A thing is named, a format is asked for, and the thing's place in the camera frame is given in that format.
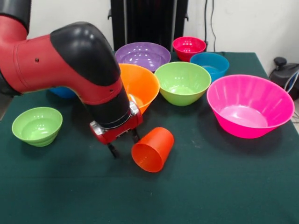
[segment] green tablecloth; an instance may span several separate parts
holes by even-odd
[[[253,53],[225,53],[228,74],[266,77]],[[64,117],[51,145],[17,140],[11,124],[38,106]],[[291,122],[255,140],[218,125],[204,95],[187,107],[160,95],[138,127],[169,129],[175,144],[157,174],[131,159],[131,135],[115,160],[89,130],[78,100],[48,91],[15,98],[0,123],[0,222],[3,224],[294,224],[299,223],[299,136]]]

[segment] white wall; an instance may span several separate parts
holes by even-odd
[[[110,0],[32,0],[30,32],[33,38],[73,22],[86,21],[99,28],[113,47]]]
[[[212,0],[208,0],[208,51]],[[299,63],[299,0],[214,0],[216,51],[256,52],[266,72],[273,59],[284,56]],[[204,39],[204,0],[189,0],[184,35]]]
[[[208,24],[212,0],[208,0]],[[189,0],[184,35],[204,38],[204,0]],[[29,38],[75,21],[96,25],[113,46],[110,0],[32,0]],[[216,51],[256,52],[267,73],[273,58],[299,63],[299,0],[215,0]],[[208,50],[213,36],[208,29]]]

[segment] blue bowl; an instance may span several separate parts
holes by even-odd
[[[56,87],[56,88],[51,88],[49,91],[53,92],[57,96],[65,99],[71,99],[76,97],[76,93],[73,92],[71,89],[67,87]]]
[[[229,68],[228,60],[216,53],[204,52],[196,54],[191,57],[190,62],[206,69],[212,77],[212,82],[225,76]]]

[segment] purple bowl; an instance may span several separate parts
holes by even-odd
[[[118,63],[136,64],[150,71],[156,71],[171,59],[165,47],[150,42],[126,44],[116,51],[115,57]]]

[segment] orange cup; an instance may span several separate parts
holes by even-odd
[[[133,160],[145,171],[158,172],[163,168],[173,142],[170,131],[156,127],[132,147]]]
[[[150,70],[135,64],[119,64],[119,67],[129,100],[134,101],[143,114],[159,93],[158,78]]]

